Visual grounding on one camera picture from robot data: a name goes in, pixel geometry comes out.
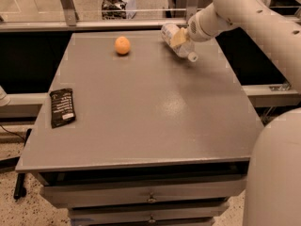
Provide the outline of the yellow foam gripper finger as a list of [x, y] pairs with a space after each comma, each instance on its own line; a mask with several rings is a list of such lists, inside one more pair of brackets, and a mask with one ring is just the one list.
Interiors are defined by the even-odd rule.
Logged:
[[170, 46], [177, 47], [188, 41], [187, 29], [181, 28], [171, 39]]

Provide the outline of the black white robot base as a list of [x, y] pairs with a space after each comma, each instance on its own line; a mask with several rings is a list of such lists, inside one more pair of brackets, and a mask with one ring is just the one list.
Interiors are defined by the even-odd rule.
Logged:
[[103, 0], [104, 20], [129, 20], [136, 15], [136, 0]]

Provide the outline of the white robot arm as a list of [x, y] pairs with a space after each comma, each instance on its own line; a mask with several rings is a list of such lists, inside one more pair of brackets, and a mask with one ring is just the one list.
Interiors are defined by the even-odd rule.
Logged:
[[[270, 9], [271, 0], [213, 0], [169, 40], [177, 48], [242, 29], [265, 60], [243, 79], [256, 84], [287, 81], [301, 89], [300, 25]], [[248, 166], [243, 226], [301, 226], [301, 112], [274, 118], [261, 131]]]

